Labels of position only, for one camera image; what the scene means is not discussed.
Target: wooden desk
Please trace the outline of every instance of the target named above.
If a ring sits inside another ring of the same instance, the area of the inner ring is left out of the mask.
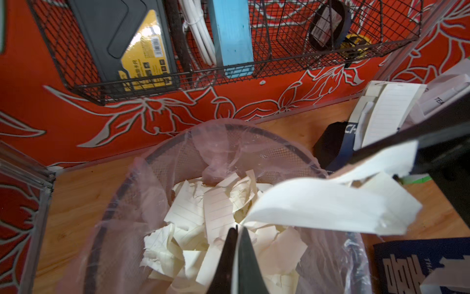
[[[355,105],[356,101],[352,100],[258,126],[312,150],[326,127],[330,123],[348,119]],[[34,293],[54,292],[68,264],[78,254],[93,226],[101,219],[114,192],[124,181],[132,161],[133,158],[119,159],[68,172],[57,178]],[[409,185],[407,189],[423,204],[423,210],[410,226],[407,235],[384,237],[385,241],[470,237],[470,229],[434,182]],[[382,242],[375,235],[364,234],[363,237],[369,253],[373,244]]]

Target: blue wooden block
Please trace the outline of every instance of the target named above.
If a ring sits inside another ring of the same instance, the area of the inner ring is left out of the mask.
[[[248,0],[209,0],[217,66],[253,62]],[[229,79],[253,74],[254,66],[225,69]]]

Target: wall-mounted wire rack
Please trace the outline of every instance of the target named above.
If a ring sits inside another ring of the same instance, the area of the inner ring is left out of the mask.
[[[123,83],[144,84],[149,77],[106,81],[100,79],[93,58],[67,0],[27,0],[65,87],[98,105],[168,93],[160,88],[124,91]],[[367,38],[365,45],[348,48],[327,44],[314,50],[308,32],[321,5],[331,0],[249,0],[254,61],[237,68],[252,75],[227,78],[225,67],[202,62],[191,31],[186,32],[192,71],[184,72],[177,60],[177,73],[151,76],[152,80],[179,78],[179,90],[215,86],[247,79],[264,78],[324,66],[351,64],[385,56],[419,38],[423,0],[345,0],[351,13],[350,34]],[[207,27],[211,30],[209,17]]]

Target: plastic trash bag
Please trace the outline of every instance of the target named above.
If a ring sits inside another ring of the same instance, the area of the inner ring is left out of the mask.
[[[202,177],[208,185],[253,170],[258,183],[326,177],[302,146],[236,119],[195,126],[136,158],[87,241],[58,285],[59,293],[166,293],[171,282],[147,279],[143,237],[164,226],[172,187]],[[372,293],[360,234],[297,228],[308,245],[296,270],[297,293]]]

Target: navy blue book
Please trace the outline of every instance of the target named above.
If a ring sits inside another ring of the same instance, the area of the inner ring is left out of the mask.
[[[421,294],[420,284],[444,259],[470,255],[470,238],[392,241],[374,245],[382,294]],[[461,292],[440,287],[442,294]]]

